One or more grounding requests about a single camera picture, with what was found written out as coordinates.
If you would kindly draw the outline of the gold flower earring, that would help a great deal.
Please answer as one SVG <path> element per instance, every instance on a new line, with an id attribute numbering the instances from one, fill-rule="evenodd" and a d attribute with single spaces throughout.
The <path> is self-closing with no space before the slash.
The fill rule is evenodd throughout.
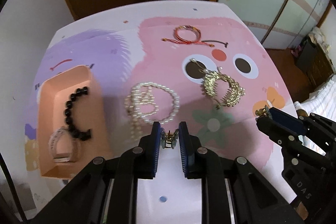
<path id="1" fill-rule="evenodd" d="M 262 116 L 265 116 L 265 117 L 269 117 L 270 116 L 270 112 L 269 112 L 269 108 L 267 105 L 265 105 L 263 108 L 261 109 L 257 109 L 255 111 L 255 115 L 257 117 L 262 117 Z"/>
<path id="2" fill-rule="evenodd" d="M 165 129 L 161 128 L 161 147 L 163 149 L 174 149 L 177 144 L 178 134 L 179 129 L 176 129 L 174 132 L 165 132 Z"/>

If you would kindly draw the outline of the white smart watch band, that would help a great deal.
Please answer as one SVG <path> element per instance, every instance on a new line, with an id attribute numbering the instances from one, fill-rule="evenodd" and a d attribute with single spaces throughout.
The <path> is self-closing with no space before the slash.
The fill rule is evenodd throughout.
<path id="1" fill-rule="evenodd" d="M 79 142 L 61 127 L 49 139 L 49 153 L 55 163 L 76 162 L 79 158 Z"/>

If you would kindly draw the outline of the plaid bed cover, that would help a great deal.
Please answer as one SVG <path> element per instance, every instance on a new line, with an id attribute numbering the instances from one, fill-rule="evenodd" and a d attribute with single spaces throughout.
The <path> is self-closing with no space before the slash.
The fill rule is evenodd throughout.
<path id="1" fill-rule="evenodd" d="M 333 75 L 317 90 L 310 93 L 307 100 L 302 103 L 298 101 L 294 103 L 297 115 L 305 117 L 313 113 L 335 122 L 335 91 L 335 75 Z"/>

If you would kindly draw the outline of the dark wooden side cabinet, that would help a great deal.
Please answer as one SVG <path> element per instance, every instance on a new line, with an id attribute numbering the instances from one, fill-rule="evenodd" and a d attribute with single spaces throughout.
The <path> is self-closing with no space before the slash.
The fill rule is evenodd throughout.
<path id="1" fill-rule="evenodd" d="M 335 74 L 331 59 L 319 44 L 307 35 L 300 42 L 300 52 L 295 65 L 307 76 L 311 86 L 317 88 Z"/>

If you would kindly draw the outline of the colourful cartoon table mat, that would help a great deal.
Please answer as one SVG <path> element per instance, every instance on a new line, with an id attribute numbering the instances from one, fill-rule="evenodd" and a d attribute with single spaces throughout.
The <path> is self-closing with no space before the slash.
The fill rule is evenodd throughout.
<path id="1" fill-rule="evenodd" d="M 58 30 L 34 79 L 27 169 L 40 212 L 33 223 L 301 223 L 282 178 L 280 145 L 259 131 L 255 111 L 289 115 L 293 102 L 263 46 L 226 5 L 157 1 L 100 12 Z M 112 159 L 96 157 L 71 179 L 43 177 L 37 118 L 42 84 L 73 67 L 100 85 Z M 151 177 L 154 122 L 187 123 L 192 178 L 179 138 L 160 144 Z"/>

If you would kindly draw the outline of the peach open storage box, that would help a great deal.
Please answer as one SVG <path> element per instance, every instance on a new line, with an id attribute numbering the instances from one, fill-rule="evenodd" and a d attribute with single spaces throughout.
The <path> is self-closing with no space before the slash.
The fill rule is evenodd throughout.
<path id="1" fill-rule="evenodd" d="M 88 67 L 73 67 L 42 84 L 37 121 L 39 168 L 43 177 L 71 179 L 96 157 L 112 159 L 100 85 Z M 49 139 L 61 127 L 79 142 L 76 162 L 52 160 Z"/>

